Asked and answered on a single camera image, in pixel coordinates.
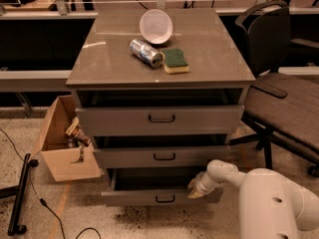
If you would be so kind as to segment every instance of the green sponge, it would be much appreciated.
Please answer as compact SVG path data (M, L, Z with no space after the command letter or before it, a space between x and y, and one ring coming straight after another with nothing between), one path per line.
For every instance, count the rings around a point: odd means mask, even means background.
M163 53L164 70L168 74L186 73L189 71L189 65L184 59L181 49L166 49Z

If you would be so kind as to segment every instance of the concrete floor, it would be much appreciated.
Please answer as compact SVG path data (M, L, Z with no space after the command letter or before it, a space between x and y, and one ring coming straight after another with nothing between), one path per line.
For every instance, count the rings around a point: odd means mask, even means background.
M20 155L30 152L44 120L45 109L35 109L31 117L24 118L23 110L0 109L0 128L5 130ZM241 126L238 133L246 131ZM236 165L246 171L263 167L263 154L257 152L254 143L239 145ZM274 170L286 175L319 195L318 178L307 175L307 161L283 149L273 146ZM108 207L101 192L107 184L101 178L72 182L55 182L41 154L37 155L40 165L31 169L30 178L39 197L61 217L66 238L76 238L85 228L96 228L102 238L213 238L237 239L238 192L231 186L217 204ZM22 161L4 135L0 132L0 188L18 183ZM40 204L39 198L28 181L20 223L27 225L27 233L11 238L63 238L58 220ZM7 229L14 197L0 200L0 238L9 238ZM79 238L99 238L88 230ZM301 232L301 239L319 238L319 229Z

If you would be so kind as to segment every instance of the white bowl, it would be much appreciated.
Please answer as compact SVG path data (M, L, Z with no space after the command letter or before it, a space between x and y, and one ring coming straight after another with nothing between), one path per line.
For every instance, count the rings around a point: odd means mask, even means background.
M172 22L164 11L153 9L142 16L140 30L150 43L162 44L171 36Z

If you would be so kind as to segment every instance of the gray tabletop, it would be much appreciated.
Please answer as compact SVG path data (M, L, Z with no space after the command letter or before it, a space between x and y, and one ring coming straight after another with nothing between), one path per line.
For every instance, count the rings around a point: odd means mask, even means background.
M169 40L156 49L180 48L189 73L152 69L130 51L145 40L140 20L146 10L100 12L67 81L70 89L243 87L254 77L213 9L168 9Z

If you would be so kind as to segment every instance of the silver can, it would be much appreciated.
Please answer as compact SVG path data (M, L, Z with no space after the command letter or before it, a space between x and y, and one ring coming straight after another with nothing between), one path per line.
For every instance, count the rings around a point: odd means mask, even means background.
M158 50L154 49L151 45L141 40L132 40L130 44L130 50L139 59L153 68L159 67L162 63L162 54Z

